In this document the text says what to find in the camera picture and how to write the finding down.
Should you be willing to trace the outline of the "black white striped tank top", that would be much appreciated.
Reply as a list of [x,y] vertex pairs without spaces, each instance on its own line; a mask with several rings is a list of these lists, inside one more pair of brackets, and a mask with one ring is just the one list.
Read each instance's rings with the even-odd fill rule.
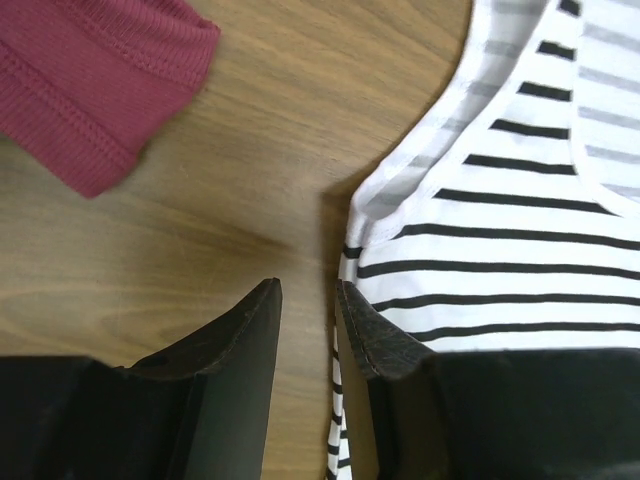
[[[476,1],[354,192],[339,281],[435,353],[639,354],[639,5]],[[334,328],[326,475],[352,474]]]

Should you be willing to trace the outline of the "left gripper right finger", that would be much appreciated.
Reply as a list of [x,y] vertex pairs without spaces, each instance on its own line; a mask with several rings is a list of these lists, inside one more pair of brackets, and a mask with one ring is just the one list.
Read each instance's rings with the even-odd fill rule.
[[357,479],[635,479],[639,354],[435,353],[336,284]]

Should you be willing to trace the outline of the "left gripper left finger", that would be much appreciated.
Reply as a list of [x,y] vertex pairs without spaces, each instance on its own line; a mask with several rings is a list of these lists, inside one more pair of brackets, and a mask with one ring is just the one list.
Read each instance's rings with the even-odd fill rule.
[[5,479],[257,479],[282,309],[275,278],[129,367],[1,360]]

